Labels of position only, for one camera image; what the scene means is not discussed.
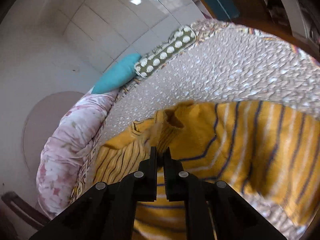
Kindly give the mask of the yellow striped knit sweater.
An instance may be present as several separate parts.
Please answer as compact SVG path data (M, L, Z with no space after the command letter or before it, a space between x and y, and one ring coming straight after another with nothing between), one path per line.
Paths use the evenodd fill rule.
M263 101L182 102L134 121L101 146L94 182L120 181L169 149L198 178L223 180L287 239L319 210L319 121Z

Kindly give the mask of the pink floral duvet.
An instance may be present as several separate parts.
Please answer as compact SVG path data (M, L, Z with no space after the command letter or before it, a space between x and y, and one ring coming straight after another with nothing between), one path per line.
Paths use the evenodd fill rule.
M118 92L118 89L104 94L88 91L62 117L57 129L45 143L36 186L39 205L50 219L69 205L78 172Z

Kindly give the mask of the dark wooden chair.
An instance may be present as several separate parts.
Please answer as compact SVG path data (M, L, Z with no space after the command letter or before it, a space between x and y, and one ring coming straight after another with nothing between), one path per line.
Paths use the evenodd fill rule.
M14 191L3 194L1 200L11 211L36 230L42 229L50 222L46 215L29 205Z

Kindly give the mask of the turquoise pillow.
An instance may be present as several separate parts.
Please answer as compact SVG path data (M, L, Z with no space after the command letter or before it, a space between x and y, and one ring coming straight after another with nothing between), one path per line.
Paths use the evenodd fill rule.
M135 64L140 59L138 53L129 54L109 67L94 85L92 94L108 93L132 80L136 76Z

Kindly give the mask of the beige dotted quilted bedspread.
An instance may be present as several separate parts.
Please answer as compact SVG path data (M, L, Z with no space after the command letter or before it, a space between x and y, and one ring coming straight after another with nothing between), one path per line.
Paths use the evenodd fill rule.
M205 20L193 29L197 40L192 46L118 94L80 168L71 201L95 183L95 161L106 141L132 122L182 102L271 102L319 121L319 66L310 55L240 25Z

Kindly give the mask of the olive white-dotted pillow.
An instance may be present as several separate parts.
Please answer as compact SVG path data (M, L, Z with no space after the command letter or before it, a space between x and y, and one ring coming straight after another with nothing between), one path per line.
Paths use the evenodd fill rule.
M135 64L136 74L144 79L148 78L158 68L191 46L195 41L196 34L191 26L183 25L177 28L172 32L167 41L142 56Z

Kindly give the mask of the brown wooden door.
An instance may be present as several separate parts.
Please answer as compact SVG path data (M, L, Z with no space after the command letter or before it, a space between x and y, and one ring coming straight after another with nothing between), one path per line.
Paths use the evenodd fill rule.
M208 14L217 19L204 5ZM233 0L240 16L228 20L274 34L319 59L319 0Z

